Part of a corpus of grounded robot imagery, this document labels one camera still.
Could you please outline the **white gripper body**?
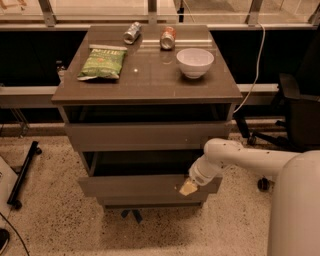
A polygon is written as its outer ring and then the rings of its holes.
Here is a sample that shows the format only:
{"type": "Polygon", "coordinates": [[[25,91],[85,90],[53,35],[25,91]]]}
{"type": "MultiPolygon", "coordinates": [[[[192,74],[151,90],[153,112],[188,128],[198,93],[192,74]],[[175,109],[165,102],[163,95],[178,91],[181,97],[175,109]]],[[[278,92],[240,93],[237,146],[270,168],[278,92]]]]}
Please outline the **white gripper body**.
{"type": "Polygon", "coordinates": [[[218,174],[222,172],[222,166],[211,163],[205,155],[199,157],[189,169],[189,178],[198,186],[206,186],[218,174]]]}

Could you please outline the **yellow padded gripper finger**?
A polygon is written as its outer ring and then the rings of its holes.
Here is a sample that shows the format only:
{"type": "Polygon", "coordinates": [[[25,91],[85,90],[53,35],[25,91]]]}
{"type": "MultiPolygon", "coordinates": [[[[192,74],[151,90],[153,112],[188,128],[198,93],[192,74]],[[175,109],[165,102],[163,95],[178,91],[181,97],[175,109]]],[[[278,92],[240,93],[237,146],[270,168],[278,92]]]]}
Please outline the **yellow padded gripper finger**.
{"type": "Polygon", "coordinates": [[[188,196],[194,192],[196,192],[198,189],[198,185],[191,179],[187,178],[183,185],[181,186],[179,193],[188,196]]]}

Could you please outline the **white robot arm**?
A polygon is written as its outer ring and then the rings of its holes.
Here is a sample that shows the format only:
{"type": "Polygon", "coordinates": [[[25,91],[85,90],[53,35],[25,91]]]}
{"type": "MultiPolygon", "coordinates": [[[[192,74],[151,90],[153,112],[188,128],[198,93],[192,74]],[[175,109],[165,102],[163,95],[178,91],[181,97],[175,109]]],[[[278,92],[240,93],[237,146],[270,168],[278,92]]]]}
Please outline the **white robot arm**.
{"type": "Polygon", "coordinates": [[[320,256],[320,151],[250,149],[214,138],[191,165],[180,193],[196,192],[230,166],[275,178],[267,256],[320,256]]]}

